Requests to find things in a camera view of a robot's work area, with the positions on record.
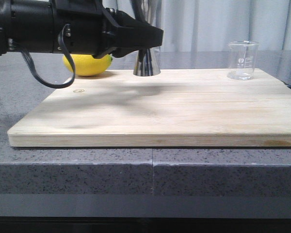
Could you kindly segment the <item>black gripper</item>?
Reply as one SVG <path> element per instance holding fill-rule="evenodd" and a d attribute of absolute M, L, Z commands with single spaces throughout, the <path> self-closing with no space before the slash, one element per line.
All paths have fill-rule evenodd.
<path fill-rule="evenodd" d="M 51 0 L 52 52 L 63 53 L 59 37 L 73 54 L 121 58 L 162 44 L 163 30 L 123 11 L 113 12 L 100 0 Z"/>

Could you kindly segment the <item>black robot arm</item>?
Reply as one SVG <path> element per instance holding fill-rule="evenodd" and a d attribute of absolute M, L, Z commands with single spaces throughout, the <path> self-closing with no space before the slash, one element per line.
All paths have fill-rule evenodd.
<path fill-rule="evenodd" d="M 29 52 L 61 53 L 58 35 L 71 54 L 123 57 L 162 44 L 163 31 L 99 0 L 0 0 L 0 55 L 13 40 Z"/>

